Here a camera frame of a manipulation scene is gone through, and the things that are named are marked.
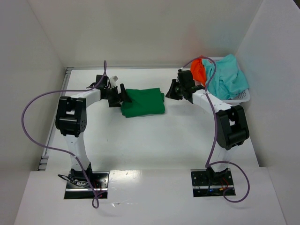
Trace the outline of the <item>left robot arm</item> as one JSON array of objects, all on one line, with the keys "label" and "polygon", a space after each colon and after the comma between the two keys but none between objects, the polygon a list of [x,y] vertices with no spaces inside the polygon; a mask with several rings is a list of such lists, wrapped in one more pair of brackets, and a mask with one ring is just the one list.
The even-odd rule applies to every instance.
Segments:
[{"label": "left robot arm", "polygon": [[93,171],[84,144],[84,131],[87,127],[87,108],[92,104],[107,100],[109,107],[120,107],[121,103],[131,103],[124,84],[107,88],[88,88],[76,95],[59,98],[55,126],[65,138],[67,151],[71,155],[70,182],[88,184],[92,181]]}]

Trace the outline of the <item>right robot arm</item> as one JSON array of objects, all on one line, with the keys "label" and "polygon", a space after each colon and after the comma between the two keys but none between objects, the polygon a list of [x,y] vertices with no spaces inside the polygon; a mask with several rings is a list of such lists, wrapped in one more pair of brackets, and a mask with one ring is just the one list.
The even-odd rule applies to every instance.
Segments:
[{"label": "right robot arm", "polygon": [[249,138],[243,108],[225,103],[201,85],[196,86],[194,82],[186,85],[178,79],[172,80],[166,97],[174,100],[186,99],[213,115],[214,139],[205,168],[210,182],[222,179],[228,171],[233,154]]}]

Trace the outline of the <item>green t shirt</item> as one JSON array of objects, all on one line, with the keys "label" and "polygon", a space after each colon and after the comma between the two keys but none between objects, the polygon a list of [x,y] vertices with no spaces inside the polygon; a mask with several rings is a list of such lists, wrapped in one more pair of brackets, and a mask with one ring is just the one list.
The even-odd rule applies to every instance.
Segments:
[{"label": "green t shirt", "polygon": [[131,102],[123,102],[121,113],[126,118],[160,115],[165,113],[164,93],[160,88],[126,89]]}]

